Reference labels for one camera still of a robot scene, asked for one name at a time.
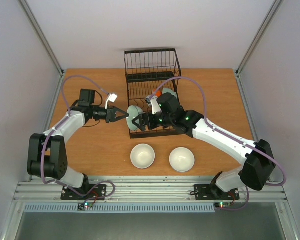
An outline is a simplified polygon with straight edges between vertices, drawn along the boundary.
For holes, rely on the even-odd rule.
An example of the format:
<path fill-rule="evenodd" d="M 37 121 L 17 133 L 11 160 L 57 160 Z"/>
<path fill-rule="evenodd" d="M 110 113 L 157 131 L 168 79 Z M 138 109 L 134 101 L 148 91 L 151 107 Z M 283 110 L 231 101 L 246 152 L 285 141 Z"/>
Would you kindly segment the green patterned bowl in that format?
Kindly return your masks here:
<path fill-rule="evenodd" d="M 139 115 L 143 114 L 143 110 L 136 106 L 131 105 L 127 109 L 128 117 L 126 118 L 127 126 L 131 131 L 136 131 L 138 129 L 137 126 L 133 124 L 133 120 L 137 118 Z"/>

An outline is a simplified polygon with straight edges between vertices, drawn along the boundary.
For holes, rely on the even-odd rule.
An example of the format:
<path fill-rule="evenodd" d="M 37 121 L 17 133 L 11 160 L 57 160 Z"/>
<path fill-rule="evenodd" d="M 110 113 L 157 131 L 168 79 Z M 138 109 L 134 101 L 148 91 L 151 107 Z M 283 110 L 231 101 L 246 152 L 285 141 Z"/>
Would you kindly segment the plain mint green bowl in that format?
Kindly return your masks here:
<path fill-rule="evenodd" d="M 162 93 L 163 94 L 169 93 L 169 94 L 175 96 L 176 99 L 178 99 L 178 94 L 175 91 L 173 91 L 172 89 L 170 89 L 170 88 L 163 88 L 162 89 Z"/>

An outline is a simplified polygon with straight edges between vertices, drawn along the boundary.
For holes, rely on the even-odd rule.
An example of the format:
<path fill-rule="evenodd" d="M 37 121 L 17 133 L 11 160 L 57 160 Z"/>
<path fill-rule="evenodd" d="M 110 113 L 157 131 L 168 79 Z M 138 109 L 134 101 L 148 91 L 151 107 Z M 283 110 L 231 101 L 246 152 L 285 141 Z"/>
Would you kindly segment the beige floral bowl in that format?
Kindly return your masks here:
<path fill-rule="evenodd" d="M 155 151 L 148 144 L 136 145 L 130 153 L 130 161 L 132 165 L 138 169 L 147 169 L 155 161 Z"/>

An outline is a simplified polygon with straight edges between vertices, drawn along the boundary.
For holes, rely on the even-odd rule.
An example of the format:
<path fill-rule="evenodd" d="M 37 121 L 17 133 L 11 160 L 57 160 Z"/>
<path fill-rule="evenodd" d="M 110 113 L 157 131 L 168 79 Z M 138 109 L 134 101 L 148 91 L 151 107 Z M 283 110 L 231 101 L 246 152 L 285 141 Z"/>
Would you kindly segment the orange bowl white inside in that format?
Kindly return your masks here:
<path fill-rule="evenodd" d="M 162 93 L 162 91 L 159 89 L 158 91 L 156 91 L 156 89 L 154 89 L 153 91 L 152 91 L 152 93 L 153 94 L 155 94 L 155 96 L 157 96 L 157 97 L 160 97 L 163 93 Z"/>

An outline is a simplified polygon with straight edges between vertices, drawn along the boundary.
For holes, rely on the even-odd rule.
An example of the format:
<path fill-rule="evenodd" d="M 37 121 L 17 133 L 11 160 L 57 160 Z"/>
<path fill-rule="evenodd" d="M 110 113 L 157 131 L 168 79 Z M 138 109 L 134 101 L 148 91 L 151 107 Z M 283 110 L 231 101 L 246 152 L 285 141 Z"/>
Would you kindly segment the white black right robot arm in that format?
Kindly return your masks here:
<path fill-rule="evenodd" d="M 218 128 L 203 114 L 194 110 L 184 110 L 179 100 L 171 93 L 152 98 L 151 112 L 131 105 L 128 107 L 127 124 L 130 130 L 153 130 L 172 127 L 177 133 L 206 142 L 234 158 L 240 167 L 219 172 L 211 181 L 208 192 L 215 199 L 228 192 L 248 187 L 261 191 L 266 185 L 276 165 L 270 144 L 265 140 L 254 142 Z"/>

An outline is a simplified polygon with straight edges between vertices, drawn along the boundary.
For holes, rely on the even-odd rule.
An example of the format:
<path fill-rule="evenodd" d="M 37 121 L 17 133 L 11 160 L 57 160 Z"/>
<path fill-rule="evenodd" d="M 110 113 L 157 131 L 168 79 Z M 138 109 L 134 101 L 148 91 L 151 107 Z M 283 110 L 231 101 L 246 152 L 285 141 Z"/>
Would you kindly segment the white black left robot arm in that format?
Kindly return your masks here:
<path fill-rule="evenodd" d="M 81 89 L 79 99 L 68 107 L 65 116 L 43 133 L 34 133 L 29 139 L 27 173 L 41 178 L 44 184 L 56 183 L 71 190 L 79 199 L 86 199 L 92 187 L 88 176 L 75 171 L 68 164 L 66 144 L 89 120 L 115 123 L 127 118 L 127 112 L 115 107 L 118 96 L 109 93 L 105 104 L 96 105 L 98 91 Z"/>

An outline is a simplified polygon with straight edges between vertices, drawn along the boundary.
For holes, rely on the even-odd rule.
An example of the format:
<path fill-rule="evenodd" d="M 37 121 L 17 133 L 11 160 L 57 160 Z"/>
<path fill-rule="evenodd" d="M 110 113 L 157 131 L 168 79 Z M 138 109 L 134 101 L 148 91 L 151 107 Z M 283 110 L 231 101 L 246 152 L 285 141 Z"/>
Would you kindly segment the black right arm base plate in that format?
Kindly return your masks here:
<path fill-rule="evenodd" d="M 195 184 L 191 192 L 197 201 L 232 201 L 239 200 L 239 190 L 237 188 L 229 192 L 223 192 L 210 184 Z"/>

